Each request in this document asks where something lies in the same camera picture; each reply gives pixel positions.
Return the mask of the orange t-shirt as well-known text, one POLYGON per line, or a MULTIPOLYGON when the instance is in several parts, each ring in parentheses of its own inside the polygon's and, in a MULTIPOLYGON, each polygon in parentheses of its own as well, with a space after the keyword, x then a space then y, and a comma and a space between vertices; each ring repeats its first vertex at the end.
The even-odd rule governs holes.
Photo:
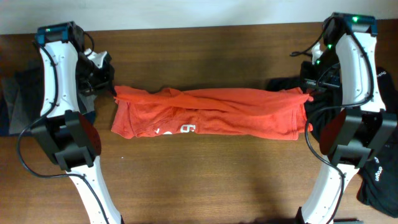
POLYGON ((313 98, 300 88, 115 89, 118 108, 111 130, 126 139, 196 133, 296 140, 313 129, 305 112, 313 98))

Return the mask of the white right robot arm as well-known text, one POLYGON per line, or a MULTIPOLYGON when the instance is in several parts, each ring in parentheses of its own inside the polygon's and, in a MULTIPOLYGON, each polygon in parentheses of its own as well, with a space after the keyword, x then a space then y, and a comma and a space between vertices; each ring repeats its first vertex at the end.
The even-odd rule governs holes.
POLYGON ((307 118, 338 110, 322 130, 322 162, 313 190, 296 214, 295 223, 333 223, 346 186, 381 150, 397 126, 377 84, 375 49, 377 22, 373 16, 334 12, 325 19, 319 38, 306 50, 311 55, 300 71, 302 86, 324 92, 342 90, 340 105, 324 106, 307 118))

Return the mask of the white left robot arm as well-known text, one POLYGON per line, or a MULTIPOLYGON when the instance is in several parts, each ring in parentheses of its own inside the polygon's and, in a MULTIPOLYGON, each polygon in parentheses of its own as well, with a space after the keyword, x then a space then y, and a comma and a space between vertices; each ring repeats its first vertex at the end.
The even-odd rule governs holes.
POLYGON ((83 113, 80 96, 116 95, 114 68, 106 51, 85 47, 75 22, 38 28, 35 43, 44 69, 44 100, 30 132, 49 160, 75 185, 91 223, 123 223, 101 171, 101 140, 83 113))

